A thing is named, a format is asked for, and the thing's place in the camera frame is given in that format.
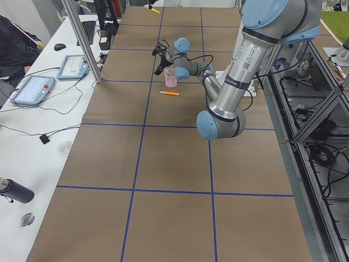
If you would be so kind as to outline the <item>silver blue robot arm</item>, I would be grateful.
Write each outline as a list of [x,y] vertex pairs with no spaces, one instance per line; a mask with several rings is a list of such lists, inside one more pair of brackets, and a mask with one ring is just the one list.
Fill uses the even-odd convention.
[[279,43],[296,43],[316,38],[320,31],[321,1],[245,1],[240,11],[242,42],[232,56],[222,83],[209,63],[188,58],[190,42],[178,38],[172,47],[160,41],[152,54],[160,56],[155,75],[174,66],[177,79],[197,76],[211,103],[197,115],[197,130],[207,140],[232,138],[245,128],[239,103],[267,51]]

